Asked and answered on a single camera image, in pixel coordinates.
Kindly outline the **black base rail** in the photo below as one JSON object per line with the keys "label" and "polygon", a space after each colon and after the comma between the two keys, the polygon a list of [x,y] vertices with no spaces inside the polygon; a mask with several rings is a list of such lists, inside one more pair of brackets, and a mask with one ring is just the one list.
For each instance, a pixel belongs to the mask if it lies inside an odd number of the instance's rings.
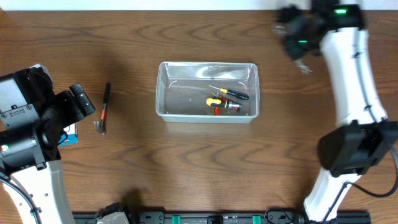
{"label": "black base rail", "polygon": [[130,224],[306,224],[311,223],[298,210],[271,207],[257,213],[192,213],[133,210],[123,203],[113,203],[98,212],[73,212],[76,223]]}

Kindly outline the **slim yellow black screwdriver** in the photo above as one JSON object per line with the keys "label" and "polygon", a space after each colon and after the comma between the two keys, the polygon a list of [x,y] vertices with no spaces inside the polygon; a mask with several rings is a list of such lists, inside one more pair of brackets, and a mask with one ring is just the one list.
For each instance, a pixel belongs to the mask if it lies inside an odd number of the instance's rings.
{"label": "slim yellow black screwdriver", "polygon": [[245,93],[241,93],[235,90],[231,90],[231,89],[227,89],[227,88],[218,88],[217,86],[213,86],[213,85],[208,85],[211,88],[214,88],[216,90],[219,90],[220,92],[233,96],[239,100],[243,100],[243,101],[248,101],[249,100],[249,96]]}

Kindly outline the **clear plastic container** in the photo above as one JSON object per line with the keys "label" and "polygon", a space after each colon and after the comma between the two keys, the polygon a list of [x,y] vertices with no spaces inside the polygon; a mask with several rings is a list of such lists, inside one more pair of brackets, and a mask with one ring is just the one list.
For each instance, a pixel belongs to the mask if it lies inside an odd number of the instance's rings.
{"label": "clear plastic container", "polygon": [[[239,100],[209,87],[227,88],[249,96]],[[234,108],[215,108],[206,104],[215,98],[213,92],[241,105]],[[250,123],[259,115],[259,74],[253,63],[226,62],[162,62],[159,65],[156,88],[156,113],[167,122],[186,123]]]}

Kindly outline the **small claw hammer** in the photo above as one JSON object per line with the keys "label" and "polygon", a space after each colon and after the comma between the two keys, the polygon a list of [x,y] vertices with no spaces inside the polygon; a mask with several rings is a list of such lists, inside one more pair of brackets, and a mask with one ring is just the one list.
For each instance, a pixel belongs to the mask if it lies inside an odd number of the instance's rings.
{"label": "small claw hammer", "polygon": [[101,112],[101,117],[100,117],[99,121],[95,121],[94,122],[94,125],[95,125],[95,128],[96,128],[97,132],[99,134],[101,134],[101,135],[105,135],[106,134],[105,119],[106,119],[106,111],[107,111],[108,101],[109,101],[110,88],[111,88],[111,84],[107,83],[106,87],[105,87],[105,91],[104,91],[103,109],[102,109],[102,112]]}

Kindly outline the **small silver wrench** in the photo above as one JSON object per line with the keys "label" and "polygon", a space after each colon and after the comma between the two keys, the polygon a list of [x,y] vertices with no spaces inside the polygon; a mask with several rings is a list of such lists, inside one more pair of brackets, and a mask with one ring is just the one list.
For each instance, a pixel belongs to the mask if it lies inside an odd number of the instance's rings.
{"label": "small silver wrench", "polygon": [[313,71],[310,69],[310,67],[305,65],[301,58],[297,59],[297,60],[294,60],[294,64],[296,64],[296,66],[298,66],[298,68],[301,70],[301,72],[303,74],[309,75],[309,74],[313,73]]}

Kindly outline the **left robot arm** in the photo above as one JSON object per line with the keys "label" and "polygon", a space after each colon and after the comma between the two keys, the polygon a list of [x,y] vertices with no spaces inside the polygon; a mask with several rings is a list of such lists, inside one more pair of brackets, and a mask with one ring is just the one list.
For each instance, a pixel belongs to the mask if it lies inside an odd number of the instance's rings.
{"label": "left robot arm", "polygon": [[74,223],[58,147],[94,112],[79,83],[54,93],[41,64],[1,77],[1,183],[23,223]]}

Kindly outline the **stubby yellow black screwdriver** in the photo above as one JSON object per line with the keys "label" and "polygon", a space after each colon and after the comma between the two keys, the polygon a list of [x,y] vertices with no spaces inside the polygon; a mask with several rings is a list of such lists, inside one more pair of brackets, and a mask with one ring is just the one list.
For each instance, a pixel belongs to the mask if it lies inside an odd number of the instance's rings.
{"label": "stubby yellow black screwdriver", "polygon": [[207,98],[206,104],[208,106],[217,107],[217,108],[240,108],[241,105],[238,103],[234,103],[229,100],[222,100],[219,98]]}

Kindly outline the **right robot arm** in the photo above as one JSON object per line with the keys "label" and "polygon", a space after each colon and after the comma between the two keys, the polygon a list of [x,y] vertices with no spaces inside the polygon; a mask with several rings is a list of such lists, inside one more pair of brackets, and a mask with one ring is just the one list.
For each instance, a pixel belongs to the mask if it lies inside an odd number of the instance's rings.
{"label": "right robot arm", "polygon": [[318,142],[321,169],[295,222],[340,223],[338,207],[349,189],[387,153],[397,157],[397,123],[376,91],[364,14],[341,1],[312,1],[309,12],[289,5],[279,9],[275,33],[303,73],[310,72],[306,53],[323,56],[336,110],[336,129]]}

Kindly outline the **blue white screwdriver box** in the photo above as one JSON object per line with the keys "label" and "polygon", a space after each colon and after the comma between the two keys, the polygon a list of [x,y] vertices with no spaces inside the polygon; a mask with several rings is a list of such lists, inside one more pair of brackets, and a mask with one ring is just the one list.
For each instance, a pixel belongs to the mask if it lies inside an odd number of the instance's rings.
{"label": "blue white screwdriver box", "polygon": [[64,131],[66,132],[67,136],[62,136],[58,143],[59,146],[67,146],[78,143],[78,127],[76,123],[64,128]]}

